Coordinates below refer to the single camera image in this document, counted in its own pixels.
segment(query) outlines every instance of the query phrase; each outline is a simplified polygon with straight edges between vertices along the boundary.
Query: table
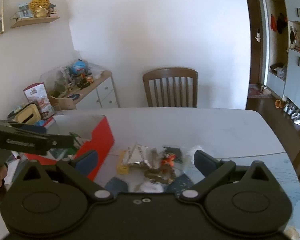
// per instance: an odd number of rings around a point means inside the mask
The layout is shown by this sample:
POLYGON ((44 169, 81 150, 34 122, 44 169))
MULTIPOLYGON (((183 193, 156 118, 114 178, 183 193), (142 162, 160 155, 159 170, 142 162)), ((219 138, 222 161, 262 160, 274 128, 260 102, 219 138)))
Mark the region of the table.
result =
MULTIPOLYGON (((104 186, 116 176, 121 150, 132 143, 162 149, 176 145, 187 151, 201 145, 217 159, 231 159, 238 165, 263 161, 285 190, 293 205, 288 223, 300 235, 300 183, 278 138, 257 112, 234 109, 198 108, 119 108, 71 110, 69 115, 103 114, 107 117, 115 144, 104 161, 95 182, 104 186)), ((193 166, 187 175, 197 183, 204 176, 193 166)))

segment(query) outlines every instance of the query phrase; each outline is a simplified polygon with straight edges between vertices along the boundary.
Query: red doormat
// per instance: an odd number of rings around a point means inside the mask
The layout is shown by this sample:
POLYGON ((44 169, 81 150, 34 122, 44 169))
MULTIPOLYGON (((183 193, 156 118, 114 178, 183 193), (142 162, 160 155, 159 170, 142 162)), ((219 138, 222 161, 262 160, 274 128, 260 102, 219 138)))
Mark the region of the red doormat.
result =
POLYGON ((248 98, 272 98, 272 95, 264 95, 261 93, 260 85, 249 85, 248 98))

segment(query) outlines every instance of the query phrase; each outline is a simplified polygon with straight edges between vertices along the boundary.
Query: floor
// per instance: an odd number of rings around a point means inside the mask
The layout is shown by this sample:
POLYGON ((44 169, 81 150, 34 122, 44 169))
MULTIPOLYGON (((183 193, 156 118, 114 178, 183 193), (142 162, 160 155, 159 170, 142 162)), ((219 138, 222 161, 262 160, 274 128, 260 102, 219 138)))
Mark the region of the floor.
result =
POLYGON ((274 102, 275 98, 248 98, 246 109, 261 114, 293 160, 300 150, 300 126, 281 108, 275 108, 274 102))

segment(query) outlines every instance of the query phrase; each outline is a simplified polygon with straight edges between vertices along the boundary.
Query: open box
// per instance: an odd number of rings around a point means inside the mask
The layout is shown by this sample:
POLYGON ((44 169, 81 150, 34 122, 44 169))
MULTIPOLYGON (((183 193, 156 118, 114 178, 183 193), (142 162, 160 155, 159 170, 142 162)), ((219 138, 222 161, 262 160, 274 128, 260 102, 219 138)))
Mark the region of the open box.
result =
MULTIPOLYGON (((107 117, 104 115, 55 115, 48 119, 43 126, 46 127, 48 134, 69 135, 70 132, 73 132, 89 140, 77 151, 75 158, 89 150, 97 152, 97 166, 87 176, 93 180, 114 144, 107 117)), ((26 154, 26 156, 28 159, 38 160, 42 165, 51 165, 57 162, 52 158, 39 155, 26 154)))

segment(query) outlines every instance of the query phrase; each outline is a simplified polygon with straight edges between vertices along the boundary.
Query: white wall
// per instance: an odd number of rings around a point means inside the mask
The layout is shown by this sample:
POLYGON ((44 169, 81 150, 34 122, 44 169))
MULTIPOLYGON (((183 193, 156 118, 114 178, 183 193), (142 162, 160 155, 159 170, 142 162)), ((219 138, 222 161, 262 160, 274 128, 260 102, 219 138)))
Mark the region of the white wall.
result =
POLYGON ((199 73, 198 107, 246 105, 247 0, 67 0, 74 49, 112 71, 121 107, 147 106, 142 75, 184 66, 199 73))
POLYGON ((18 4, 31 0, 4 0, 6 32, 0 35, 0 118, 26 102, 23 89, 39 81, 41 74, 73 60, 69 13, 65 0, 50 0, 60 9, 61 19, 10 29, 9 18, 18 4))
POLYGON ((269 57, 270 57, 270 45, 269 45, 269 19, 266 0, 260 0, 261 4, 261 18, 263 24, 263 60, 262 60, 262 73, 261 73, 261 83, 267 84, 268 79, 268 69, 269 69, 269 57))

